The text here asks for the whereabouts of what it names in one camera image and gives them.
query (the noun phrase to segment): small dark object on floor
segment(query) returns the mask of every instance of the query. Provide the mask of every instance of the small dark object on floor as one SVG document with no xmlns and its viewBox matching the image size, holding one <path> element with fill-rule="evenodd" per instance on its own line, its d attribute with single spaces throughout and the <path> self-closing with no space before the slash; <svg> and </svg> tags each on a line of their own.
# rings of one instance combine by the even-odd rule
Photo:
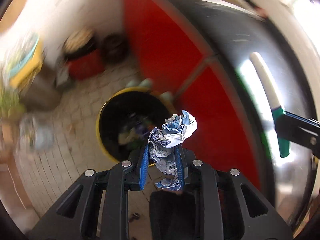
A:
<svg viewBox="0 0 320 240">
<path fill-rule="evenodd" d="M 122 34 L 113 33 L 105 37 L 101 45 L 101 55 L 106 63 L 120 63 L 128 55 L 129 43 Z"/>
<path fill-rule="evenodd" d="M 134 220 L 139 220 L 140 219 L 140 214 L 135 212 L 131 214 L 131 217 L 129 218 L 129 223 L 133 222 Z"/>
</svg>

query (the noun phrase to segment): dark round object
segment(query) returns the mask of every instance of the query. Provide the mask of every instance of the dark round object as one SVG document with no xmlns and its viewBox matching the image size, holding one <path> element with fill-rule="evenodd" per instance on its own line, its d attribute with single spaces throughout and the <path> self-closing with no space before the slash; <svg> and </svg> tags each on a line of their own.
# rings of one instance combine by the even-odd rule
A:
<svg viewBox="0 0 320 240">
<path fill-rule="evenodd" d="M 149 92 L 128 91 L 111 98 L 100 111 L 97 120 L 98 140 L 106 155 L 118 162 L 127 160 L 131 151 L 118 144 L 118 135 L 130 114 L 148 117 L 157 127 L 161 127 L 171 114 L 156 96 Z"/>
<path fill-rule="evenodd" d="M 95 37 L 93 36 L 84 46 L 80 47 L 77 51 L 75 51 L 73 53 L 66 53 L 63 49 L 63 54 L 64 54 L 64 58 L 66 60 L 73 60 L 73 59 L 83 57 L 83 56 L 93 52 L 96 49 L 97 49 L 97 41 L 96 41 Z"/>
<path fill-rule="evenodd" d="M 120 63 L 129 53 L 129 43 L 122 34 L 111 34 L 105 37 L 101 45 L 101 54 L 106 63 Z"/>
</svg>

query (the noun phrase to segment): crumpled paper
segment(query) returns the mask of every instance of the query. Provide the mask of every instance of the crumpled paper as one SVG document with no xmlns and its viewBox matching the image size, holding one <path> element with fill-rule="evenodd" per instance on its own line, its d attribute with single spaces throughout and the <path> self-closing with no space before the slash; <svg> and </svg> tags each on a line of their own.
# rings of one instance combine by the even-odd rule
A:
<svg viewBox="0 0 320 240">
<path fill-rule="evenodd" d="M 197 129 L 196 119 L 187 111 L 182 110 L 182 114 L 174 114 L 171 118 L 165 119 L 165 123 L 161 126 L 163 130 L 153 128 L 148 139 L 151 143 L 150 158 L 155 162 L 156 167 L 167 175 L 177 175 L 173 147 L 189 138 Z"/>
</svg>

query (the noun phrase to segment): trash inside bin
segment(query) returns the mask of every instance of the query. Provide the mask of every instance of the trash inside bin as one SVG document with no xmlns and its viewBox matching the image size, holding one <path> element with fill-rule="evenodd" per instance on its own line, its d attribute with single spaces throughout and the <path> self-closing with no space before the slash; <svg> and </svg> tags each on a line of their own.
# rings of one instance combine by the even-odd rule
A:
<svg viewBox="0 0 320 240">
<path fill-rule="evenodd" d="M 119 91 L 105 103 L 97 118 L 97 138 L 103 152 L 116 162 L 127 160 L 132 150 L 142 146 L 150 130 L 161 127 L 173 113 L 173 105 L 148 88 Z"/>
</svg>

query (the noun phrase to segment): tile floor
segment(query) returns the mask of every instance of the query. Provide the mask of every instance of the tile floor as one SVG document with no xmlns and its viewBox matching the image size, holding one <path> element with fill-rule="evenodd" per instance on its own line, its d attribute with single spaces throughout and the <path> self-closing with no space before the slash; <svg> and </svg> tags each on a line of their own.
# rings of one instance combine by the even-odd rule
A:
<svg viewBox="0 0 320 240">
<path fill-rule="evenodd" d="M 18 150 L 15 160 L 25 190 L 40 217 L 85 170 L 103 171 L 115 165 L 98 145 L 95 123 L 103 104 L 132 79 L 141 78 L 137 64 L 129 58 L 120 65 L 107 67 L 98 76 L 78 82 L 74 89 L 63 94 L 54 111 L 36 114 L 52 124 L 55 143 L 46 151 Z M 151 239 L 148 200 L 156 190 L 152 180 L 161 176 L 156 167 L 149 169 L 144 192 L 130 192 L 129 214 L 141 215 L 140 220 L 130 225 L 130 237 Z"/>
</svg>

